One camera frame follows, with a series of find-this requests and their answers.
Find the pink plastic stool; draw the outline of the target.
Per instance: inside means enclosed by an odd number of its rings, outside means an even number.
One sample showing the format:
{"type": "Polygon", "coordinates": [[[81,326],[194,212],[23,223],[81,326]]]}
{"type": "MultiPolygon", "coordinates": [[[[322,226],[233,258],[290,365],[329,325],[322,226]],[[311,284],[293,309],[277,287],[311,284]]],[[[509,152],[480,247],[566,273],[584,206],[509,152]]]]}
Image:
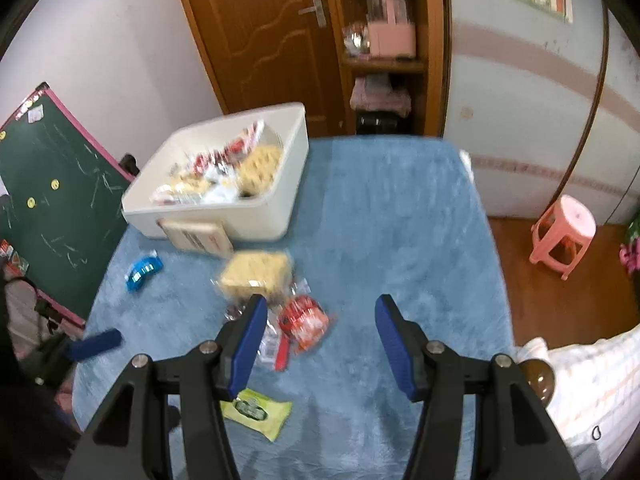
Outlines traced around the pink plastic stool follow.
{"type": "Polygon", "coordinates": [[[597,222],[582,202],[564,194],[549,206],[530,230],[533,248],[529,262],[542,262],[566,281],[584,258],[597,233],[597,222]],[[552,257],[556,246],[568,250],[569,263],[552,257]]]}

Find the brown wooden door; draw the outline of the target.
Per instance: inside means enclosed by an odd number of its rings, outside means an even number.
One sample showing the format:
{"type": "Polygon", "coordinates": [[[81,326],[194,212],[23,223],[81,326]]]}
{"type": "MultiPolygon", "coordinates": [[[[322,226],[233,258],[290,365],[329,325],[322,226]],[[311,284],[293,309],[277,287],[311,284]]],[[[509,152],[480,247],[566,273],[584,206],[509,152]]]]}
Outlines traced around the brown wooden door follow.
{"type": "Polygon", "coordinates": [[[313,138],[346,133],[326,0],[181,2],[224,113],[299,102],[313,138]]]}

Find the brown paper snack packet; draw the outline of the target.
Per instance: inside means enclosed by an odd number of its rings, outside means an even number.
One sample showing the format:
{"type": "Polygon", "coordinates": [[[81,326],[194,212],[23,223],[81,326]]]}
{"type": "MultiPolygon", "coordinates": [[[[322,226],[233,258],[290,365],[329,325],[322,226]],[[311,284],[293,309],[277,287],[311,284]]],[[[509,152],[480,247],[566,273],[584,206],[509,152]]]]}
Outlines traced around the brown paper snack packet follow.
{"type": "Polygon", "coordinates": [[[162,219],[157,224],[171,245],[182,252],[222,258],[234,253],[231,240],[219,222],[162,219]]]}

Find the dark red snack packet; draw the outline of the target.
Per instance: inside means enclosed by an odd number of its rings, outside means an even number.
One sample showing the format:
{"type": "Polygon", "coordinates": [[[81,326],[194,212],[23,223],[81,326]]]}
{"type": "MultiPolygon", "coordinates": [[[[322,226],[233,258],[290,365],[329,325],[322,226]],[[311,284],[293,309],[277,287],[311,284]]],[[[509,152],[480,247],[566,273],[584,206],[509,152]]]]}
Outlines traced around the dark red snack packet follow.
{"type": "Polygon", "coordinates": [[[288,367],[289,354],[290,341],[281,330],[278,315],[273,310],[268,310],[267,323],[256,361],[259,365],[275,372],[284,372],[288,367]]]}

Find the wooden corner shelf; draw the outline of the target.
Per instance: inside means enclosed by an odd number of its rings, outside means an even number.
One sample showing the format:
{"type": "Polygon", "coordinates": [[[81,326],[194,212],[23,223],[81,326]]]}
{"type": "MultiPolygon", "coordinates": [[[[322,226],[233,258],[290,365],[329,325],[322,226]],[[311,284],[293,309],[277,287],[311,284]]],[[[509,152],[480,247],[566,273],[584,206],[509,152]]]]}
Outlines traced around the wooden corner shelf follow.
{"type": "Polygon", "coordinates": [[[358,77],[387,74],[407,89],[419,136],[444,134],[451,66],[451,0],[328,0],[346,113],[358,77]]]}

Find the white plastic storage bin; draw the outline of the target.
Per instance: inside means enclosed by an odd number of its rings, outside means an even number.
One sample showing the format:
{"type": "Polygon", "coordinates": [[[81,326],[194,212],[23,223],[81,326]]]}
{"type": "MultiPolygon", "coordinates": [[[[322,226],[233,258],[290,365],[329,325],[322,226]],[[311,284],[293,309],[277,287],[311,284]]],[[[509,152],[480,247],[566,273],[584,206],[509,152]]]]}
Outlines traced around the white plastic storage bin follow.
{"type": "Polygon", "coordinates": [[[182,128],[165,141],[122,196],[122,214],[147,237],[165,237],[157,222],[171,219],[219,222],[232,240],[278,240],[288,229],[308,150],[306,110],[300,103],[256,108],[182,128]],[[242,194],[240,164],[226,172],[208,170],[204,176],[190,170],[198,153],[223,148],[261,119],[265,129],[257,145],[283,150],[268,191],[242,194]]]}

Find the small red snack packet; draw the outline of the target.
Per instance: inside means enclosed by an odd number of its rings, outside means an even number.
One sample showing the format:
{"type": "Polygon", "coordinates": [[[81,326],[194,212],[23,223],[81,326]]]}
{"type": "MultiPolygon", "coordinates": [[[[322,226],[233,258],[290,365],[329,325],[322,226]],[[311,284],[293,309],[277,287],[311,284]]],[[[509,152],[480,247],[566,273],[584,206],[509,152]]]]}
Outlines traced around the small red snack packet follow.
{"type": "Polygon", "coordinates": [[[320,304],[308,295],[291,297],[278,315],[280,329],[297,353],[310,350],[326,334],[331,319],[320,304]]]}

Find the pink gift box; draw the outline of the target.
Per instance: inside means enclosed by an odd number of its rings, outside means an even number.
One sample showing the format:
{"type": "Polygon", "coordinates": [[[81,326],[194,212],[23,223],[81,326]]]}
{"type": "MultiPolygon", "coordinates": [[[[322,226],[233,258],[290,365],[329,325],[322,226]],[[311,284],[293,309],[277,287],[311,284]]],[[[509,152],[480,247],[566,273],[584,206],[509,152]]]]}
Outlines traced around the pink gift box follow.
{"type": "Polygon", "coordinates": [[[416,57],[416,26],[406,0],[367,0],[367,26],[374,58],[416,57]]]}

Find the blue candy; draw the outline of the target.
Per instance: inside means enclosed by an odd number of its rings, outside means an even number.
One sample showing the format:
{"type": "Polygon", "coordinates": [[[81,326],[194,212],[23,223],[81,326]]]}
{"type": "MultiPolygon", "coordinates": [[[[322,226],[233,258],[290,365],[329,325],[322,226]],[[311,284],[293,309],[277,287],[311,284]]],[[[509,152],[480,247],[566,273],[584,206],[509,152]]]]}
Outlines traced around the blue candy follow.
{"type": "Polygon", "coordinates": [[[137,260],[125,274],[127,292],[137,292],[153,275],[163,270],[164,264],[156,252],[150,252],[137,260]]]}

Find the yellow green snack packet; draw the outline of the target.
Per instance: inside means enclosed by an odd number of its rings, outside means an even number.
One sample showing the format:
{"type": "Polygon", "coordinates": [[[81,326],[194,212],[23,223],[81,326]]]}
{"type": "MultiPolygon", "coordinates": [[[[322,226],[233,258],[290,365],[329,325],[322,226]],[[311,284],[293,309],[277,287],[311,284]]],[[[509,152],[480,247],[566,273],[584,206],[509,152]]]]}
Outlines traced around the yellow green snack packet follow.
{"type": "Polygon", "coordinates": [[[275,401],[252,389],[242,390],[234,400],[221,401],[224,418],[254,430],[274,442],[288,420],[292,402],[275,401]]]}

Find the green chalkboard pink frame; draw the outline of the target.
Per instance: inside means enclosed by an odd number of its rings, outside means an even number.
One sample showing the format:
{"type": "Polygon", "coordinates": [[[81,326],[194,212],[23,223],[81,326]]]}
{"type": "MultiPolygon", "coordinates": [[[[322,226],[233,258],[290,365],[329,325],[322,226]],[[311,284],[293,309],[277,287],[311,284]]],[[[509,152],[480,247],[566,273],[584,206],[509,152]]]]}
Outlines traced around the green chalkboard pink frame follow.
{"type": "Polygon", "coordinates": [[[1,238],[14,266],[70,321],[85,324],[127,229],[134,180],[40,84],[1,126],[1,238]]]}

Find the red white wafer bar pack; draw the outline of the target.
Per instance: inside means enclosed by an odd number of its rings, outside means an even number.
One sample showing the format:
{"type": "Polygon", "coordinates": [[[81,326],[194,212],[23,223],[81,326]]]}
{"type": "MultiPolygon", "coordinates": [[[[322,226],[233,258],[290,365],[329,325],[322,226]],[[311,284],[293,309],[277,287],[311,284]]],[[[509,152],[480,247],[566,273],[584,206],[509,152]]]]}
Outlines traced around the red white wafer bar pack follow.
{"type": "Polygon", "coordinates": [[[259,143],[264,129],[265,122],[262,119],[253,122],[223,148],[198,153],[190,162],[190,170],[204,176],[208,170],[226,172],[229,168],[238,166],[259,143]]]}

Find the small clear bag crackers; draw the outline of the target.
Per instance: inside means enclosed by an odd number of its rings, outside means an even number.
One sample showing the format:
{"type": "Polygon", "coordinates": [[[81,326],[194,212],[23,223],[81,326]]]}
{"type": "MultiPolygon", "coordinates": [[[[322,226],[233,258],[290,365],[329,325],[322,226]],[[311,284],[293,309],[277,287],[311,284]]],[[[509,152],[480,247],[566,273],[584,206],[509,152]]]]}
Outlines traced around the small clear bag crackers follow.
{"type": "Polygon", "coordinates": [[[216,284],[229,299],[244,300],[254,294],[273,299],[286,294],[292,273],[286,252],[243,250],[229,259],[216,284]]]}

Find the checked white pillow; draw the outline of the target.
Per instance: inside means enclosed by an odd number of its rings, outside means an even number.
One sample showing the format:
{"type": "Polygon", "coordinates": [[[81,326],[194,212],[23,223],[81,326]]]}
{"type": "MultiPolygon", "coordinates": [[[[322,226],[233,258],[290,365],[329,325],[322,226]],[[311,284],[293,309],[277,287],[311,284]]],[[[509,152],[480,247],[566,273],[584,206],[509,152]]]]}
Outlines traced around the checked white pillow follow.
{"type": "Polygon", "coordinates": [[[549,349],[536,337],[515,350],[518,362],[538,359],[555,374],[547,411],[583,479],[613,467],[639,423],[639,329],[594,344],[549,349]]]}

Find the clear bag yellow puffs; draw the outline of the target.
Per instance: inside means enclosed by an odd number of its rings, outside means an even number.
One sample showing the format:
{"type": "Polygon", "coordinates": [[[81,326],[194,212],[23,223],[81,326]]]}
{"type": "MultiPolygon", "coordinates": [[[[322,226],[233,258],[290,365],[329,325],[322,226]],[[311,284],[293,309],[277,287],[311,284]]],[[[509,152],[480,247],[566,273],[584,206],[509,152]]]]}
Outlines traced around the clear bag yellow puffs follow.
{"type": "Polygon", "coordinates": [[[238,168],[238,185],[242,194],[257,196],[270,189],[282,157],[277,145],[257,145],[238,168]]]}

